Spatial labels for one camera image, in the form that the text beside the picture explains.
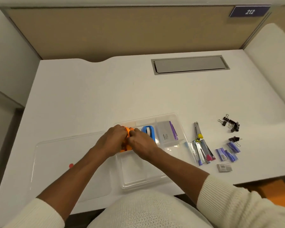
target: blue tape dispenser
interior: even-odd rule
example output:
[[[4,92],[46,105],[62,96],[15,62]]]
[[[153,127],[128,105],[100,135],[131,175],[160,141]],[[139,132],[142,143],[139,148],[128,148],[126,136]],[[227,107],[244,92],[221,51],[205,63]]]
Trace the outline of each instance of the blue tape dispenser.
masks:
[[[155,133],[154,133],[153,126],[144,126],[144,127],[142,127],[142,132],[148,134],[153,139],[153,141],[155,141]]]

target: plastic storage box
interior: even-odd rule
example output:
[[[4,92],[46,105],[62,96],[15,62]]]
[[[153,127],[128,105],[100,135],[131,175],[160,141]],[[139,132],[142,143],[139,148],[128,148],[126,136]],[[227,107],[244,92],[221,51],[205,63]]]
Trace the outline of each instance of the plastic storage box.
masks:
[[[157,127],[158,122],[171,121],[178,136],[178,140],[163,143],[163,137],[160,136]],[[188,148],[188,141],[185,136],[183,127],[181,126],[178,117],[175,113],[159,115],[144,119],[137,119],[127,122],[116,123],[122,126],[133,127],[141,129],[143,126],[153,126],[155,130],[155,141],[157,145],[170,155],[183,160],[184,152],[190,154],[187,157],[192,157],[191,151]],[[138,157],[133,150],[118,153],[116,155],[116,163],[120,186],[123,190],[128,191],[132,189],[142,188],[151,183],[157,183],[169,178],[158,168],[149,162]]]

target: white desk surface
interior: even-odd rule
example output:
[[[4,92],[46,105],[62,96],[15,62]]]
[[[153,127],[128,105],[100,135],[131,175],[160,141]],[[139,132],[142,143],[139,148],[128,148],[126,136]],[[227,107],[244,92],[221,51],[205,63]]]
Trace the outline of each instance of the white desk surface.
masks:
[[[153,73],[151,59],[208,55],[223,55],[230,70]],[[285,175],[285,104],[243,50],[124,56],[100,63],[43,60],[0,186],[0,227],[27,203],[37,143],[173,112],[188,140],[193,139],[193,123],[199,122],[216,157],[214,149],[228,138],[243,138],[233,172],[218,173],[218,159],[203,170],[231,184]],[[226,113],[240,123],[239,132],[230,133],[217,122]],[[108,207],[127,194],[118,185],[114,158],[111,184],[109,195],[78,203],[72,213]],[[183,193],[172,182],[152,188],[170,195]]]

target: knit sweater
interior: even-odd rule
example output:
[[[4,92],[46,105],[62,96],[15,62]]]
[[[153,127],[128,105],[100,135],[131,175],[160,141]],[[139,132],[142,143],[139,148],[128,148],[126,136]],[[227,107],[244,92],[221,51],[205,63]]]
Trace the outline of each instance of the knit sweater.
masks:
[[[203,184],[197,208],[210,222],[222,228],[285,228],[284,207],[212,175]],[[212,227],[203,215],[173,196],[143,190],[113,203],[88,227]],[[5,226],[25,227],[63,228],[64,222],[51,206],[34,199]]]

